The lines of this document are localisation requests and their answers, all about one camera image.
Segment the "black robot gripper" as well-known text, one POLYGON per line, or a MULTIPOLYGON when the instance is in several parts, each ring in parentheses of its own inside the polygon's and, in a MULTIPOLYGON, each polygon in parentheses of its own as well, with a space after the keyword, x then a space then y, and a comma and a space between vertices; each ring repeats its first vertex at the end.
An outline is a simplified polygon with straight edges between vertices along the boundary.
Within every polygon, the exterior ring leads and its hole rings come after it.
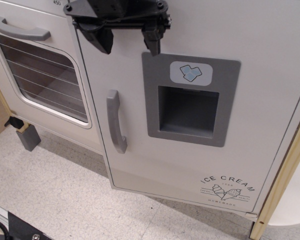
POLYGON ((110 54, 112 29, 141 29, 144 43, 152 56, 161 53, 161 39, 171 27, 164 0, 75 0, 63 8, 74 26, 99 51, 110 54))

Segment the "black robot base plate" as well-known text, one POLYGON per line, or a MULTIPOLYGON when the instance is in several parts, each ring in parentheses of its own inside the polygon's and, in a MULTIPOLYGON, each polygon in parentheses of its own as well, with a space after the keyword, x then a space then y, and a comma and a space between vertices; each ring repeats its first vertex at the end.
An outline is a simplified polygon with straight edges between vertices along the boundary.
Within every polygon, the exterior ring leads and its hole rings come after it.
POLYGON ((11 240, 51 240, 48 235, 8 212, 8 231, 11 240))

